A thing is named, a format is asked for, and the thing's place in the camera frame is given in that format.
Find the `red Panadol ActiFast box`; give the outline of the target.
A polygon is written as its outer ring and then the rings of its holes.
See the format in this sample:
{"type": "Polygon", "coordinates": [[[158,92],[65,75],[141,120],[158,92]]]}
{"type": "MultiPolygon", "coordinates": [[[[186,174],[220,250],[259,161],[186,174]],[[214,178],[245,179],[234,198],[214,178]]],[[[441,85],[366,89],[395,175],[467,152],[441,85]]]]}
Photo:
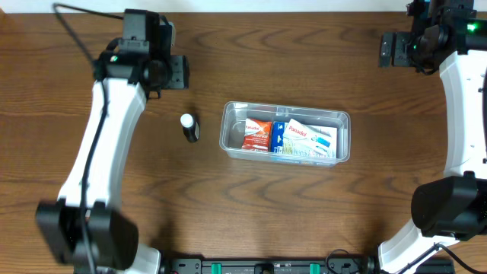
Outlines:
{"type": "Polygon", "coordinates": [[[268,151],[272,122],[247,118],[245,121],[243,150],[268,151]]]}

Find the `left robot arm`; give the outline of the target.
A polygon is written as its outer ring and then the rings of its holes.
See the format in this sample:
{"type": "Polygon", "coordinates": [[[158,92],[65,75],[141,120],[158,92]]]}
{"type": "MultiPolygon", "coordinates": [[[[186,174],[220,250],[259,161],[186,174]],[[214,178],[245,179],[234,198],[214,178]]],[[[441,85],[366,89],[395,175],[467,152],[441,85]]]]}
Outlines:
{"type": "Polygon", "coordinates": [[[72,171],[36,222],[49,250],[76,273],[159,273],[162,253],[138,239],[122,215],[121,183],[138,119],[150,93],[187,89],[185,56],[173,37],[116,38],[94,62],[91,112],[72,171]]]}

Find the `white Panadol box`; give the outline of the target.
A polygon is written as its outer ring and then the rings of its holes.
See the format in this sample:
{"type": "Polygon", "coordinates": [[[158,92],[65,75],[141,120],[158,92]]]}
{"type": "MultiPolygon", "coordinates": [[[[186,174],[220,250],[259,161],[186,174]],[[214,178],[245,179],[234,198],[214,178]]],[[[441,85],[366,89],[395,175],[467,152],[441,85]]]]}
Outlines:
{"type": "Polygon", "coordinates": [[[311,126],[291,119],[282,134],[282,153],[307,158],[336,158],[337,128],[311,126]]]}

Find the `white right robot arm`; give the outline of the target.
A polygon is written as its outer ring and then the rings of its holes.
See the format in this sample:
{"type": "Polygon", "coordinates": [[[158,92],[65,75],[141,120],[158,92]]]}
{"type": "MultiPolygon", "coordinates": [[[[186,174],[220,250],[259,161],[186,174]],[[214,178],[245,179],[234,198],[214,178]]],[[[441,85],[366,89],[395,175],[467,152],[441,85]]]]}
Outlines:
{"type": "Polygon", "coordinates": [[[452,273],[459,242],[486,233],[486,22],[471,1],[414,0],[412,28],[382,36],[380,65],[439,74],[447,103],[447,160],[440,180],[419,186],[410,220],[378,247],[369,273],[452,273]]]}

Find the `blue KoolFever box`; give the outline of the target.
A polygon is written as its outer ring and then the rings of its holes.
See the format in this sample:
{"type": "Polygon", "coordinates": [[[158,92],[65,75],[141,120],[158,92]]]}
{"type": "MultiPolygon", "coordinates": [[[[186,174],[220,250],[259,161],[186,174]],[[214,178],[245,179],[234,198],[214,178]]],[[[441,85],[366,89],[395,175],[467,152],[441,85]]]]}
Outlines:
{"type": "Polygon", "coordinates": [[[270,151],[283,154],[284,138],[283,134],[288,124],[286,122],[274,122],[272,125],[272,136],[270,141],[270,151]]]}

